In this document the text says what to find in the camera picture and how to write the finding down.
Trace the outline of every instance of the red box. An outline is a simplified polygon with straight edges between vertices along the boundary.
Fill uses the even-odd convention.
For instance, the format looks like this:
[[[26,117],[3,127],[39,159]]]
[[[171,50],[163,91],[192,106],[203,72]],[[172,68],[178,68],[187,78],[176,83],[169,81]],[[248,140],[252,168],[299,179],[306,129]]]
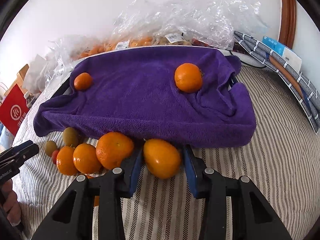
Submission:
[[[0,121],[16,136],[29,108],[18,85],[15,85],[0,106]]]

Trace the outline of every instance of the red cherry tomato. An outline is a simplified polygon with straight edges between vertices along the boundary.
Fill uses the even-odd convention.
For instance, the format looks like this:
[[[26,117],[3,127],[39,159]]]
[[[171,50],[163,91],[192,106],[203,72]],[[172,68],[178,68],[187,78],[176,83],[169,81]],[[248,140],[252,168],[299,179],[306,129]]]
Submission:
[[[53,164],[57,165],[57,156],[58,156],[58,153],[59,153],[59,150],[55,150],[53,153],[52,153],[52,162]]]

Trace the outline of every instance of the bed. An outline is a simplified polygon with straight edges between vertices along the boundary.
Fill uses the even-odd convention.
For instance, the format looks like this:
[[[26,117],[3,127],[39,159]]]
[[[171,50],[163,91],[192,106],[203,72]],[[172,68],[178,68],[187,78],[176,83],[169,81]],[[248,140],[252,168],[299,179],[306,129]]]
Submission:
[[[293,239],[309,232],[320,215],[320,135],[315,134],[299,104],[279,77],[242,67],[238,80],[250,93],[257,127],[249,144],[239,148],[194,149],[208,167],[223,176],[246,175],[257,185]],[[39,105],[57,90],[51,82],[23,121],[14,146],[27,140],[39,145],[13,178],[22,209],[26,239],[30,239],[54,203],[76,176],[64,176],[44,153],[48,140],[62,146],[62,133],[37,137],[33,119]],[[96,145],[89,138],[87,143]],[[159,180],[142,168],[136,193],[121,201],[126,239],[197,239],[204,201],[193,198],[186,176]],[[227,235],[232,239],[231,202],[227,200]],[[98,239],[98,208],[93,214],[93,239]]]

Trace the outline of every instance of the striped tablecloth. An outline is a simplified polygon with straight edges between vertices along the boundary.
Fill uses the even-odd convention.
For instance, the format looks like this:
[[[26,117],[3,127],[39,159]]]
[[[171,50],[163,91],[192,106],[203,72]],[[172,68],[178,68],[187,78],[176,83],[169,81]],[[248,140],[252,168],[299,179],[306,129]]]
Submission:
[[[249,176],[271,203],[293,239],[303,239],[320,215],[320,135],[314,134],[300,106],[282,81],[269,72],[243,67],[237,76],[250,93],[257,119],[251,142],[239,148],[194,149],[208,167],[224,176]],[[50,208],[75,179],[64,176],[44,153],[44,143],[62,146],[60,132],[39,138],[33,118],[49,99],[54,83],[42,93],[25,118],[14,145],[32,140],[40,152],[14,177],[22,208],[26,239],[30,239]],[[97,140],[88,143],[96,145]],[[231,202],[227,200],[227,236],[232,239]],[[159,180],[146,167],[132,199],[122,201],[126,239],[197,239],[204,201],[188,190],[183,169],[174,178]],[[93,239],[98,239],[98,208],[94,210]]]

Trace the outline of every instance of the silver screw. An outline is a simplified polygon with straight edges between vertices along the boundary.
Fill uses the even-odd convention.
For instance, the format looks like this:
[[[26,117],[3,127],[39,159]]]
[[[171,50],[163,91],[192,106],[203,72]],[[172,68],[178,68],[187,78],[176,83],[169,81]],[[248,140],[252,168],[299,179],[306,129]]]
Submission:
[[[212,169],[212,168],[206,168],[206,169],[204,170],[204,172],[205,172],[206,174],[213,174],[213,173],[214,173],[214,169]]]
[[[84,175],[79,175],[77,177],[77,181],[81,182],[81,181],[84,181],[85,180],[85,176]]]
[[[114,168],[114,169],[112,170],[112,172],[113,172],[114,174],[119,174],[119,173],[122,172],[122,169],[121,169],[121,168]]]
[[[247,176],[242,176],[241,181],[244,183],[248,183],[250,181],[250,179]]]

